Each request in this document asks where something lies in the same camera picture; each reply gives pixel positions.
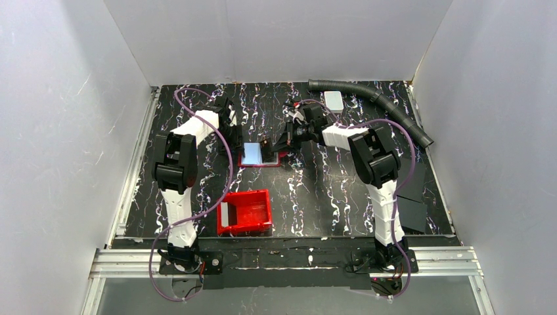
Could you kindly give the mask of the black credit card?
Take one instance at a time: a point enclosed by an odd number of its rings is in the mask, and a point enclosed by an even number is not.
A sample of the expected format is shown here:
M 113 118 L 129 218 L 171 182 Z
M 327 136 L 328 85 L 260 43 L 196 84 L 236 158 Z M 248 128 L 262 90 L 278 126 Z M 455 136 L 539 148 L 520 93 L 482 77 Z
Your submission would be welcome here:
M 261 150 L 261 161 L 263 163 L 270 163 L 274 159 L 274 153 L 272 151 L 272 143 L 268 138 L 263 139 L 260 143 Z

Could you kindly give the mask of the red plastic bin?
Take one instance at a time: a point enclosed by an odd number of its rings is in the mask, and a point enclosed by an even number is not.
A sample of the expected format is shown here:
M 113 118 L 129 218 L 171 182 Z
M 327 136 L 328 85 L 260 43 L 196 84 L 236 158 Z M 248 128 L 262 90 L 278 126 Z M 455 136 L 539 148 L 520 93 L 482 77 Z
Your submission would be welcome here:
M 217 234 L 266 232 L 273 225 L 268 190 L 228 193 L 217 207 Z

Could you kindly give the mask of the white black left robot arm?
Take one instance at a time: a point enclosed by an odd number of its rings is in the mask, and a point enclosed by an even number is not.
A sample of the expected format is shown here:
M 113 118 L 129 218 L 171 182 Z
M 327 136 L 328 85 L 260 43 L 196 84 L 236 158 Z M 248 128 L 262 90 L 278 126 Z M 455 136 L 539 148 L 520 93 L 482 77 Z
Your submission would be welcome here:
M 191 188 L 198 174 L 197 147 L 211 134 L 221 135 L 221 150 L 234 159 L 242 152 L 242 130 L 236 122 L 233 102 L 218 97 L 179 127 L 159 133 L 154 139 L 152 178 L 157 183 L 170 226 L 168 242 L 179 248 L 192 247 L 197 232 L 192 217 Z

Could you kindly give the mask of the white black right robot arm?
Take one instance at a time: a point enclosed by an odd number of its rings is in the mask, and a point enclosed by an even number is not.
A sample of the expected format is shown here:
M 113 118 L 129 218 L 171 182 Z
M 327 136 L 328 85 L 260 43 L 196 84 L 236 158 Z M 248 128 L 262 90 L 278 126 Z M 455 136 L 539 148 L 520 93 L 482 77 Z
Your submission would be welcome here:
M 296 102 L 288 111 L 284 130 L 272 152 L 289 152 L 313 141 L 351 153 L 359 179 L 366 185 L 375 215 L 374 238 L 383 247 L 399 244 L 404 237 L 395 211 L 401 162 L 378 129 L 342 127 L 328 119 L 317 103 Z

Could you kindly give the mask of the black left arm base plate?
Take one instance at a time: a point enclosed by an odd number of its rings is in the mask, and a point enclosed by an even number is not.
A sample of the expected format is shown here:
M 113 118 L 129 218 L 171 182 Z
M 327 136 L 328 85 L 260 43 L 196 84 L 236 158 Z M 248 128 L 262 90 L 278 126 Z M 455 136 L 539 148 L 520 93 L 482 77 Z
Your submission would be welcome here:
M 161 257 L 160 274 L 216 275 L 223 271 L 223 254 L 219 251 L 169 245 L 166 249 L 158 249 L 157 254 Z

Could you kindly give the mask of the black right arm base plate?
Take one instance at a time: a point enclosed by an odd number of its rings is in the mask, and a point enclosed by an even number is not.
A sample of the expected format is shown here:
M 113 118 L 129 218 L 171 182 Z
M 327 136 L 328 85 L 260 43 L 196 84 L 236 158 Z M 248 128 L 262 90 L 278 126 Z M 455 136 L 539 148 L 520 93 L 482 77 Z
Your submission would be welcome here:
M 387 257 L 375 250 L 351 251 L 344 266 L 350 274 L 390 273 L 391 277 L 401 277 L 419 271 L 415 252 L 408 250 L 404 256 L 398 249 Z

